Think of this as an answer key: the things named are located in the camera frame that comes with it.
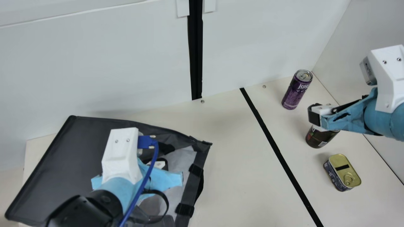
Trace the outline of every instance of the gold tin lid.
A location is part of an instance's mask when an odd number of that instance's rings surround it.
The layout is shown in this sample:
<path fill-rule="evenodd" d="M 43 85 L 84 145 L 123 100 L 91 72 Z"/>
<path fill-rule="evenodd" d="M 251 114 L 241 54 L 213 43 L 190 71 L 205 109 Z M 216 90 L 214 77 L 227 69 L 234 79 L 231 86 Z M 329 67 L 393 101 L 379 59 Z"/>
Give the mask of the gold tin lid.
<path fill-rule="evenodd" d="M 342 154 L 336 154 L 331 156 L 329 160 L 345 186 L 356 187 L 360 185 L 361 180 L 347 157 Z"/>

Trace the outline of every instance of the white clip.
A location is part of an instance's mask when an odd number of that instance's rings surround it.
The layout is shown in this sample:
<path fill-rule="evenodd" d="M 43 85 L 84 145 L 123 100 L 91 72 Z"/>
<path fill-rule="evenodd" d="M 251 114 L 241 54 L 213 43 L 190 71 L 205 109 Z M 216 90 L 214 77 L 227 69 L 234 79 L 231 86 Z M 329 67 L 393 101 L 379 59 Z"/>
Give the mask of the white clip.
<path fill-rule="evenodd" d="M 177 17 L 189 16 L 189 0 L 177 0 Z"/>
<path fill-rule="evenodd" d="M 216 0 L 204 0 L 204 13 L 216 11 Z"/>

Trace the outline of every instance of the white wall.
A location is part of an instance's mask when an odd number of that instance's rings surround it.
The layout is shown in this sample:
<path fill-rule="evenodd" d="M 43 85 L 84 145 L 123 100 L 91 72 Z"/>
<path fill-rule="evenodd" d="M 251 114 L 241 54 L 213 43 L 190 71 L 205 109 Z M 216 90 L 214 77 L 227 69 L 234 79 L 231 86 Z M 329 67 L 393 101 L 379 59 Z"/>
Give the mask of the white wall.
<path fill-rule="evenodd" d="M 23 183 L 23 168 L 17 167 L 9 170 L 0 171 L 0 226 L 18 227 L 17 222 L 8 221 L 4 214 L 17 193 L 20 191 Z"/>
<path fill-rule="evenodd" d="M 0 27 L 0 170 L 69 115 L 119 117 L 191 100 L 187 18 L 144 1 Z"/>
<path fill-rule="evenodd" d="M 404 44 L 404 1 L 352 0 L 314 67 L 314 73 L 342 105 L 368 94 L 359 63 L 370 50 Z M 404 182 L 404 143 L 366 135 Z"/>
<path fill-rule="evenodd" d="M 203 15 L 203 95 L 311 70 L 349 2 L 218 0 Z"/>
<path fill-rule="evenodd" d="M 9 25 L 146 0 L 0 0 L 0 25 Z"/>

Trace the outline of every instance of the can lid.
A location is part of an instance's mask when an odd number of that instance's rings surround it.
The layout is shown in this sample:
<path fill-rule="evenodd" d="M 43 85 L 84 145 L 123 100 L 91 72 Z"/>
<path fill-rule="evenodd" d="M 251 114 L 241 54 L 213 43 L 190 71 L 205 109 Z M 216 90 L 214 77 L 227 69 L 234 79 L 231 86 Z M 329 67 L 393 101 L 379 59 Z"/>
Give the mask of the can lid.
<path fill-rule="evenodd" d="M 304 81 L 304 82 L 309 82 L 309 81 L 313 80 L 313 74 L 310 71 L 305 70 L 305 69 L 298 70 L 296 72 L 296 77 L 299 80 Z"/>
<path fill-rule="evenodd" d="M 348 161 L 342 154 L 336 154 L 329 158 L 331 165 L 335 169 L 342 183 L 347 187 L 356 187 L 361 184 L 361 180 Z"/>

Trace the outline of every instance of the blue cable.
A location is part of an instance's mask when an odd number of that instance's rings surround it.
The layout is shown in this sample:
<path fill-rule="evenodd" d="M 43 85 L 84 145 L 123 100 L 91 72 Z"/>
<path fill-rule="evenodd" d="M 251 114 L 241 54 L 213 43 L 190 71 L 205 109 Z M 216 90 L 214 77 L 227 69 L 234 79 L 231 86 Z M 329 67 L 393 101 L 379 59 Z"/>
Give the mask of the blue cable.
<path fill-rule="evenodd" d="M 142 143 L 141 137 L 139 137 L 139 140 L 138 140 L 138 148 L 144 149 L 145 147 L 142 147 L 142 145 L 140 145 Z M 124 227 L 125 226 L 126 221 L 128 220 L 128 218 L 129 218 L 130 214 L 132 213 L 132 211 L 135 209 L 136 203 L 139 200 L 139 197 L 142 194 L 142 192 L 143 192 L 143 190 L 144 190 L 144 188 L 146 186 L 147 181 L 149 180 L 150 174 L 152 173 L 154 163 L 156 162 L 157 157 L 158 157 L 158 141 L 151 140 L 151 144 L 152 144 L 152 146 L 154 146 L 154 155 L 153 155 L 153 159 L 151 160 L 150 167 L 147 169 L 146 175 L 143 177 L 143 181 L 142 181 L 142 183 L 140 185 L 140 188 L 139 188 L 139 190 L 137 190 L 137 193 L 136 193 L 135 197 L 133 198 L 133 200 L 132 200 L 128 210 L 126 211 L 124 217 L 122 218 L 122 221 L 120 222 L 119 227 Z"/>

